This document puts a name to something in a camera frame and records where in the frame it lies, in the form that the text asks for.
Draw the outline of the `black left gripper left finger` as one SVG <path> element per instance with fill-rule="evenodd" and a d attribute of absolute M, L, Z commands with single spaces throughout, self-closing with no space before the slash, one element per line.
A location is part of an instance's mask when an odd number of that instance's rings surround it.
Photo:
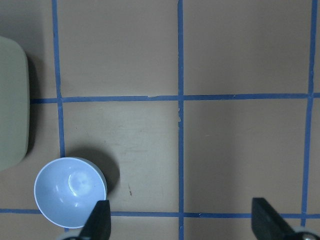
<path fill-rule="evenodd" d="M 80 240 L 108 240 L 111 236 L 109 200 L 99 200 L 78 235 Z"/>

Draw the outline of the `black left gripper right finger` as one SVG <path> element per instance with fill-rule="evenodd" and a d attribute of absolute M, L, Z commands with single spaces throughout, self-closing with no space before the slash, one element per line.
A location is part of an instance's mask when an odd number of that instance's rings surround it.
<path fill-rule="evenodd" d="M 251 229 L 257 240 L 287 240 L 296 234 L 263 197 L 252 199 Z"/>

